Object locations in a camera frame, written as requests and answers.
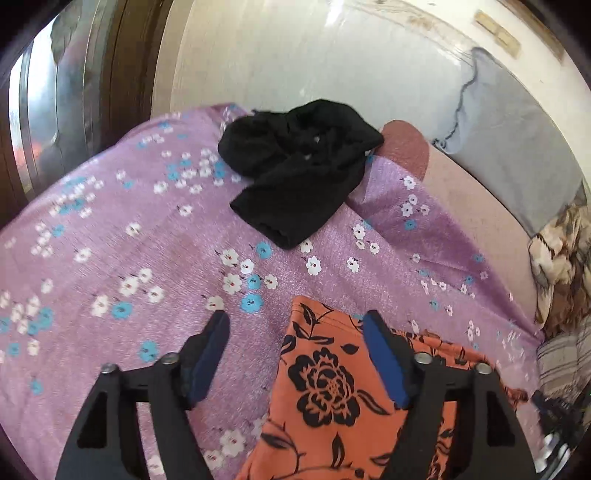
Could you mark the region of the orange black floral garment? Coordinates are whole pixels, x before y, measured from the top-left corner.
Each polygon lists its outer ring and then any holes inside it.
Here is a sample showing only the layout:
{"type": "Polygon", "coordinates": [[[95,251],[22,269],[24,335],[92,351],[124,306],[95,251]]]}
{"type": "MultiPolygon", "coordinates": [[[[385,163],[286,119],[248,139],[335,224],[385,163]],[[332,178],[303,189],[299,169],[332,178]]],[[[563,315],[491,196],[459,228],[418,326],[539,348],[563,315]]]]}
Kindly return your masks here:
{"type": "MultiPolygon", "coordinates": [[[[417,353],[462,372],[447,393],[425,479],[532,479],[516,416],[525,392],[506,387],[482,354],[434,335],[390,329],[417,353]]],[[[294,299],[270,407],[242,479],[384,479],[407,412],[388,396],[355,319],[294,299]]]]}

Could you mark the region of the striped grey pillow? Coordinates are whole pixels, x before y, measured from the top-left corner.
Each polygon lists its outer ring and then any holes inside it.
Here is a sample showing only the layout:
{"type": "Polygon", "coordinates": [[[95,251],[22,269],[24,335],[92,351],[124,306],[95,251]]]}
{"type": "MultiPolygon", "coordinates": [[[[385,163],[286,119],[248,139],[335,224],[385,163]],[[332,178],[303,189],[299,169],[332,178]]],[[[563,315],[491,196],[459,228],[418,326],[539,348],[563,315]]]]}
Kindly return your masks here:
{"type": "Polygon", "coordinates": [[[573,403],[590,381],[590,323],[548,340],[536,354],[541,392],[573,403]]]}

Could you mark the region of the purple floral bedsheet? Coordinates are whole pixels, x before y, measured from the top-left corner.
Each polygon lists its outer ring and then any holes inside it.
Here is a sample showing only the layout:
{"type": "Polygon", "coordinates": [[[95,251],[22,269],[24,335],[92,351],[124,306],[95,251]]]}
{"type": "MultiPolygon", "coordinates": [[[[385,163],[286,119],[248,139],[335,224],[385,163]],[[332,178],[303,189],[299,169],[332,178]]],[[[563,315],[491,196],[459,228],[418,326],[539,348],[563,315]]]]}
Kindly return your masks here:
{"type": "Polygon", "coordinates": [[[216,146],[236,106],[142,125],[84,163],[1,233],[1,425],[27,467],[53,478],[102,364],[153,364],[211,313],[230,336],[206,399],[189,415],[217,479],[239,478],[259,440],[294,299],[485,356],[526,393],[540,336],[484,255],[422,182],[373,156],[361,185],[291,250],[230,209],[245,179],[216,146]]]}

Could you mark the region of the cream brown patterned blanket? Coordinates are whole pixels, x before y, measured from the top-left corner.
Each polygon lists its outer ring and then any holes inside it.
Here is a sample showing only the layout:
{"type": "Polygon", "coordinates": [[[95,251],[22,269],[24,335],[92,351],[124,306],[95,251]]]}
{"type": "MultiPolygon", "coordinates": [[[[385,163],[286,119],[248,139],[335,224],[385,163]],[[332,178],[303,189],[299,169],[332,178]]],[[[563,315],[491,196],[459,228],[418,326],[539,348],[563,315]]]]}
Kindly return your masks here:
{"type": "Polygon", "coordinates": [[[590,207],[569,205],[529,243],[535,323],[546,338],[573,332],[590,315],[590,207]]]}

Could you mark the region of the pink beige mattress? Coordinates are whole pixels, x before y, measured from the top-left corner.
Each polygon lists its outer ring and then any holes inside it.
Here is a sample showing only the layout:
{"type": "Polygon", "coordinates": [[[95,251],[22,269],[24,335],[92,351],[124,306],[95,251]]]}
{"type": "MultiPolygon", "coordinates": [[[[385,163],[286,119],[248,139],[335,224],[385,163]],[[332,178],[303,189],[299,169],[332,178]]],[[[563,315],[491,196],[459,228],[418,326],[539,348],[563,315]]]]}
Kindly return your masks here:
{"type": "Polygon", "coordinates": [[[431,145],[412,124],[393,120],[382,133],[378,153],[422,181],[473,240],[499,274],[514,303],[532,321],[536,288],[528,254],[529,237],[512,214],[474,177],[431,145]]]}

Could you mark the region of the black crumpled garment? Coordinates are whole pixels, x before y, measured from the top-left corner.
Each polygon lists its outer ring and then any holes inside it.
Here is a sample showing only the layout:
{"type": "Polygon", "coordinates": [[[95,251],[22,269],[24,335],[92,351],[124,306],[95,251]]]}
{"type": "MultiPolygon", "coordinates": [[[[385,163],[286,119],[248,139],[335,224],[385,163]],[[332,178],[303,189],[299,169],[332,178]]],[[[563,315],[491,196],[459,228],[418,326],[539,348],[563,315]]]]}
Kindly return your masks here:
{"type": "Polygon", "coordinates": [[[383,142],[351,106],[324,99],[240,117],[217,146],[230,169],[250,181],[230,207],[274,245],[293,249],[339,210],[383,142]]]}

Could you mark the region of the grey cloth headboard cover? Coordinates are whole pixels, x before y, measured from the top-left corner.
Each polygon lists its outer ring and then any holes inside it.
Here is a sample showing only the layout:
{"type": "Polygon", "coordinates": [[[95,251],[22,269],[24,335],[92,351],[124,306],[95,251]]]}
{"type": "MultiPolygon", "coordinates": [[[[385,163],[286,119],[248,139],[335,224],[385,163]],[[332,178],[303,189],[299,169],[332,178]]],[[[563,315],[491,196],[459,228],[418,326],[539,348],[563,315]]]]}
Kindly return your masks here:
{"type": "Polygon", "coordinates": [[[562,133],[526,88],[485,49],[460,90],[449,133],[434,145],[536,235],[576,196],[584,176],[562,133]]]}

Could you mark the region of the dark wooden window frame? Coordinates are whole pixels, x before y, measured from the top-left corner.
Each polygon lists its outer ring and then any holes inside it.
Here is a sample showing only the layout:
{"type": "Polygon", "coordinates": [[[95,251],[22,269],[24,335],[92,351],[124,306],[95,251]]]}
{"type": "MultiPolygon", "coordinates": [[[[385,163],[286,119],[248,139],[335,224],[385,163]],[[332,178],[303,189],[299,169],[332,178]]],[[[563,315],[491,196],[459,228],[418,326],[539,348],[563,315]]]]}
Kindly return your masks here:
{"type": "Polygon", "coordinates": [[[149,118],[171,6],[2,2],[2,224],[149,118]]]}

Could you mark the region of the wall switch panel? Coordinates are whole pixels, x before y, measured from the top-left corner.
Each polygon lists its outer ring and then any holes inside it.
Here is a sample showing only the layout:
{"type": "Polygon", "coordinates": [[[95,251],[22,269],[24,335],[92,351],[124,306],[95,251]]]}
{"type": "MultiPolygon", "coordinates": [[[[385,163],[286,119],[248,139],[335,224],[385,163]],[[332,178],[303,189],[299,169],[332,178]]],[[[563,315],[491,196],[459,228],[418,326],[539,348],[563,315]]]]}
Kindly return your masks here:
{"type": "Polygon", "coordinates": [[[474,15],[474,21],[491,34],[494,37],[495,43],[511,57],[517,58],[519,56],[521,51],[520,42],[492,17],[482,10],[477,10],[474,15]]]}

